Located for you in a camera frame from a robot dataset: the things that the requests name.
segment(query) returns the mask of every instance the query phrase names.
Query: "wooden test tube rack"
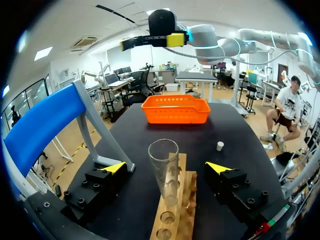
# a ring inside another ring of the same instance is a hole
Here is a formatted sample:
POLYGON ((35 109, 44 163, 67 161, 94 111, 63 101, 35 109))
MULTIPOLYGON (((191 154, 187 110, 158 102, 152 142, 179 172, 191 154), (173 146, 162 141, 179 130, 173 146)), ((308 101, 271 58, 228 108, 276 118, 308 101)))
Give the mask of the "wooden test tube rack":
POLYGON ((150 240, 191 240, 195 213, 197 172, 186 171, 187 154, 179 153, 177 204, 165 205, 160 196, 150 240))

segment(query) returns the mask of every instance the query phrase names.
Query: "blue chair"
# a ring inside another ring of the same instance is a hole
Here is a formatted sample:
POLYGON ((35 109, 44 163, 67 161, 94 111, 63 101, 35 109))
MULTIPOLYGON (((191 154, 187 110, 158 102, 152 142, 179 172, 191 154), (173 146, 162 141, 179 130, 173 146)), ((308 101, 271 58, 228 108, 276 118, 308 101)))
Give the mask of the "blue chair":
POLYGON ((130 161, 104 125, 84 85, 80 80, 75 80, 31 108, 14 125, 2 143, 9 176, 26 198, 35 193, 26 181, 35 159, 75 118, 94 162, 105 166, 126 162, 128 171, 134 171, 135 164, 130 161), (101 137, 110 144, 118 160, 98 155, 90 137, 86 117, 101 137))

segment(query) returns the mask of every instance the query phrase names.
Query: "plastic basket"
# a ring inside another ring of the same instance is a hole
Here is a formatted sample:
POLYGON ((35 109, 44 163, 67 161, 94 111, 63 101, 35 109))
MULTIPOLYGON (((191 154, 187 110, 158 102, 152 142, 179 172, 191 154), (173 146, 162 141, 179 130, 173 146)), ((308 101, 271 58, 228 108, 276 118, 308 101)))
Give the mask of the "plastic basket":
POLYGON ((149 96, 141 107, 150 124, 204 124, 211 111, 204 99, 191 95, 149 96))

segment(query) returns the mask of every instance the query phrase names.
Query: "white bottle cap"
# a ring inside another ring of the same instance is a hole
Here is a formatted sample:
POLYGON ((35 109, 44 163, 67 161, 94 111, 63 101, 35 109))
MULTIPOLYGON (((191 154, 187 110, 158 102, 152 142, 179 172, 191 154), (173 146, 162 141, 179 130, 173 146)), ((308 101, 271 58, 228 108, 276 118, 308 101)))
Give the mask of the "white bottle cap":
POLYGON ((216 150, 220 152, 222 150, 222 148, 224 147, 224 145, 225 144, 222 141, 218 141, 218 143, 216 145, 216 150))

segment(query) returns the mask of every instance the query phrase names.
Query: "glass cup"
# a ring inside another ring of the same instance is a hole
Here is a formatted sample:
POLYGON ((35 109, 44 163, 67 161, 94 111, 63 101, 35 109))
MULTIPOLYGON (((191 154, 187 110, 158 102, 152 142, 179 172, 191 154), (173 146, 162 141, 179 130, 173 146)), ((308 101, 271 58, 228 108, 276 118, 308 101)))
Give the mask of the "glass cup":
POLYGON ((148 153, 164 203, 172 207, 178 202, 179 147, 170 139, 159 139, 150 144, 148 153))

